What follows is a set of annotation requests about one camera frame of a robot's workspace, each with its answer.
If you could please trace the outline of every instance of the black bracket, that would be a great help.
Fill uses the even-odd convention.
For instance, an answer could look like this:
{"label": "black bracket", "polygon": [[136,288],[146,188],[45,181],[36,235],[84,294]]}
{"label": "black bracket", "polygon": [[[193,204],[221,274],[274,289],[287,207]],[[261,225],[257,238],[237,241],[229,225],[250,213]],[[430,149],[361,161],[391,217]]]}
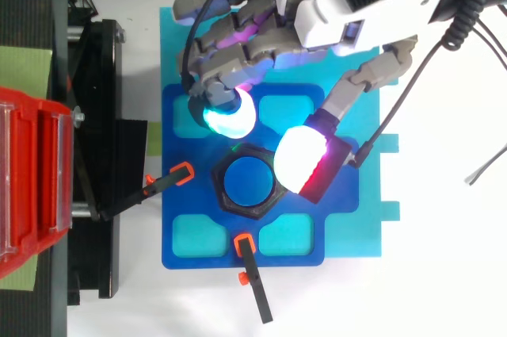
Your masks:
{"label": "black bracket", "polygon": [[246,272],[241,272],[239,274],[239,282],[242,285],[250,283],[253,295],[255,296],[255,301],[257,302],[257,307],[259,308],[262,323],[267,324],[273,321],[273,316],[271,315],[268,298],[266,297],[266,292],[264,291],[264,286],[262,285],[261,275],[259,274],[257,262],[255,261],[255,245],[253,241],[254,240],[250,234],[241,234],[240,236],[234,238],[236,252],[239,257],[243,259],[246,268]]}

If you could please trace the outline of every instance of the screw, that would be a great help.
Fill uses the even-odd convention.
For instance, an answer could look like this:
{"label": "screw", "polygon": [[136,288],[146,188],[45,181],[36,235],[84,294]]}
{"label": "screw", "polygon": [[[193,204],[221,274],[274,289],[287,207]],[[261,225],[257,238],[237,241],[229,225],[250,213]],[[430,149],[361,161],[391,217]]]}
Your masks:
{"label": "screw", "polygon": [[81,123],[85,121],[85,114],[81,112],[81,108],[77,105],[74,111],[72,111],[72,120],[74,121],[74,127],[79,128]]}
{"label": "screw", "polygon": [[127,35],[123,29],[116,30],[116,42],[124,44],[127,41]]}

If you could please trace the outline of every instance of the black hexagonal frame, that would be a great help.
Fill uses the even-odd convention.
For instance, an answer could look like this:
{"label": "black hexagonal frame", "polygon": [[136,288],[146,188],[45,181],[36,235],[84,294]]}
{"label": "black hexagonal frame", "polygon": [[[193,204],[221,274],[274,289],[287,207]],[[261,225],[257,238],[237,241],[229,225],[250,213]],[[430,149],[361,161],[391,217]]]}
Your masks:
{"label": "black hexagonal frame", "polygon": [[[276,180],[273,169],[273,160],[275,154],[267,149],[257,147],[252,144],[238,144],[234,146],[227,155],[220,160],[212,169],[213,186],[215,187],[216,197],[220,208],[229,213],[238,216],[245,216],[253,220],[260,220],[266,213],[278,203],[278,201],[287,193],[287,190]],[[253,206],[241,206],[231,200],[225,189],[225,174],[227,169],[236,161],[243,157],[254,157],[265,163],[273,175],[273,187],[269,196],[263,202]]]}

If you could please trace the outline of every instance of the white table surface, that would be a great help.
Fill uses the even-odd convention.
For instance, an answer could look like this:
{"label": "white table surface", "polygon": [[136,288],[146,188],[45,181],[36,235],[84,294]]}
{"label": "white table surface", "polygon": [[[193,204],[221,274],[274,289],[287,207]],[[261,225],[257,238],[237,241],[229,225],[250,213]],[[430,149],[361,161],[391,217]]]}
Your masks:
{"label": "white table surface", "polygon": [[[127,32],[123,117],[160,121],[158,11],[173,0],[94,2]],[[482,19],[507,45],[507,18],[490,9]],[[420,35],[415,67],[446,26]],[[382,115],[413,71],[382,89]],[[383,224],[383,257],[261,269],[274,322],[261,324],[238,269],[162,266],[155,198],[122,216],[120,290],[100,301],[82,292],[68,335],[505,337],[507,156],[476,186],[463,180],[507,142],[506,98],[507,72],[475,35],[459,52],[440,51],[388,129],[400,153],[382,157],[382,193],[401,202],[401,221]],[[148,158],[146,170],[160,174],[160,165]]]}

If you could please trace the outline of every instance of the orange clamp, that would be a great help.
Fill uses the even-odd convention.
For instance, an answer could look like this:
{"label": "orange clamp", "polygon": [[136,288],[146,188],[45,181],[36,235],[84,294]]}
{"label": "orange clamp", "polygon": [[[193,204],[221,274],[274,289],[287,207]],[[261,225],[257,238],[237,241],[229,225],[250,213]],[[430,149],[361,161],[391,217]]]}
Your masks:
{"label": "orange clamp", "polygon": [[251,234],[245,232],[234,238],[234,247],[236,248],[236,253],[238,254],[238,257],[240,258],[243,257],[241,250],[239,249],[239,241],[242,239],[248,239],[250,241],[250,247],[252,247],[252,252],[255,254],[255,251],[257,251],[257,249],[255,248],[255,243],[253,242],[254,238],[252,237]]}
{"label": "orange clamp", "polygon": [[238,274],[238,278],[239,278],[239,282],[241,283],[241,285],[247,285],[250,283],[250,280],[249,280],[246,272],[240,272]]}
{"label": "orange clamp", "polygon": [[147,174],[147,175],[146,175],[146,184],[147,184],[147,185],[151,185],[151,184],[153,184],[155,181],[157,181],[157,180],[155,180],[151,174]]}
{"label": "orange clamp", "polygon": [[194,171],[192,165],[189,162],[184,161],[181,164],[176,165],[175,167],[172,167],[169,171],[170,173],[173,173],[176,170],[180,170],[181,168],[186,167],[189,170],[190,175],[187,178],[183,178],[181,181],[178,181],[176,183],[176,186],[182,186],[192,180],[194,177],[196,177],[196,172]]}

